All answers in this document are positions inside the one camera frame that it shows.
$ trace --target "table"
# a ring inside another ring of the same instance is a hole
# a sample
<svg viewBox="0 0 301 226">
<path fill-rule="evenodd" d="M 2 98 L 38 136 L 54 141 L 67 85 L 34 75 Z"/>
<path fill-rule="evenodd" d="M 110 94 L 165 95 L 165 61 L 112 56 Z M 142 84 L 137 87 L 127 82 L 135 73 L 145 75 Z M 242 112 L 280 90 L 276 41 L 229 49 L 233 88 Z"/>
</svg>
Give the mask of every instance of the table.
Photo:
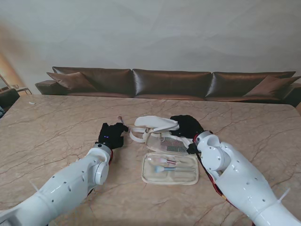
<svg viewBox="0 0 301 226">
<path fill-rule="evenodd" d="M 121 115 L 132 126 L 143 115 L 190 114 L 234 145 L 266 177 L 283 204 L 301 219 L 301 116 L 289 105 L 29 95 L 0 120 L 0 210 L 22 202 L 54 173 L 82 158 L 102 123 Z M 200 168 L 192 186 L 159 186 L 141 180 L 147 149 L 128 134 L 114 150 L 109 176 L 57 225 L 250 226 L 250 220 L 212 188 Z"/>
</svg>

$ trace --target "white robotic arm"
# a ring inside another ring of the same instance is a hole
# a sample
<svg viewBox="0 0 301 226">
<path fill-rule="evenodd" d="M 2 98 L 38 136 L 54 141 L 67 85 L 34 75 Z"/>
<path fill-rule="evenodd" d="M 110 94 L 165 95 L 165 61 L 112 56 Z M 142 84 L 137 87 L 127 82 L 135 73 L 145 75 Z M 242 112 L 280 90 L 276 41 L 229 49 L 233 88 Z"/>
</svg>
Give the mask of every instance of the white robotic arm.
<svg viewBox="0 0 301 226">
<path fill-rule="evenodd" d="M 46 226 L 102 185 L 109 172 L 111 149 L 95 144 L 88 154 L 54 174 L 34 195 L 0 213 L 0 226 Z"/>
<path fill-rule="evenodd" d="M 201 161 L 227 200 L 256 226 L 301 226 L 282 205 L 264 176 L 232 145 L 209 131 L 195 139 Z"/>
</svg>

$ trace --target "black glove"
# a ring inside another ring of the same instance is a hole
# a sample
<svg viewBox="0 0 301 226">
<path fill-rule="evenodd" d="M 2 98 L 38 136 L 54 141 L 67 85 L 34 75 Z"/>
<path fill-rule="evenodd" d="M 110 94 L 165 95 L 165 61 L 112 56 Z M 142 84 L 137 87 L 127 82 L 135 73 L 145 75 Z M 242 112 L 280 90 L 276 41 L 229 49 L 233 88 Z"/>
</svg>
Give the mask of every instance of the black glove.
<svg viewBox="0 0 301 226">
<path fill-rule="evenodd" d="M 171 135 L 193 139 L 197 134 L 204 132 L 199 122 L 190 115 L 177 115 L 170 119 L 177 121 L 180 126 L 178 130 L 172 130 Z"/>
<path fill-rule="evenodd" d="M 118 122 L 115 125 L 109 126 L 107 123 L 103 124 L 100 130 L 98 143 L 106 145 L 111 150 L 123 146 L 123 132 L 128 132 L 128 127 Z"/>
</svg>

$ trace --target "brown leather sofa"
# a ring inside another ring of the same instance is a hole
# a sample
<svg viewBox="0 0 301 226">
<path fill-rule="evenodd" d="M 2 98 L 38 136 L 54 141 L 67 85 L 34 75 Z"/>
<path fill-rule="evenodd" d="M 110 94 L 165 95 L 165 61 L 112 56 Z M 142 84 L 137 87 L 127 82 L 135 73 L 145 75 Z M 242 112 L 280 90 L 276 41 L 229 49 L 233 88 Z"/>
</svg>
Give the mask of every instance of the brown leather sofa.
<svg viewBox="0 0 301 226">
<path fill-rule="evenodd" d="M 293 106 L 301 101 L 301 84 L 298 83 L 285 88 L 277 97 L 244 97 L 268 75 L 290 78 L 295 72 L 211 73 L 76 67 L 53 67 L 53 71 L 61 74 L 81 72 L 98 92 L 71 93 L 56 81 L 47 80 L 36 83 L 41 94 L 282 103 Z"/>
</svg>

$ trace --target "throw pillow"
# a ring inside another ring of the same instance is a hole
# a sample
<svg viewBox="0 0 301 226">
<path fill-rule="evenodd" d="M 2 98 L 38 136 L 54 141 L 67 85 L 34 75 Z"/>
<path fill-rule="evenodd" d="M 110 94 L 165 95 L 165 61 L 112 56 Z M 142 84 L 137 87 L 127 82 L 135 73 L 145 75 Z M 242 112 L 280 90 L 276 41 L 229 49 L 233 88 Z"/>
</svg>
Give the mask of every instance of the throw pillow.
<svg viewBox="0 0 301 226">
<path fill-rule="evenodd" d="M 67 88 L 72 92 L 97 92 L 96 88 L 85 78 L 84 74 L 80 72 L 72 74 L 58 74 L 50 73 L 47 74 L 57 81 L 61 86 Z"/>
<path fill-rule="evenodd" d="M 255 86 L 250 92 L 244 95 L 244 97 L 249 96 L 265 96 L 265 97 L 275 97 L 277 92 L 283 88 L 287 88 L 289 85 L 297 81 L 301 76 L 280 79 L 272 76 L 267 76 L 261 81 L 257 86 Z"/>
</svg>

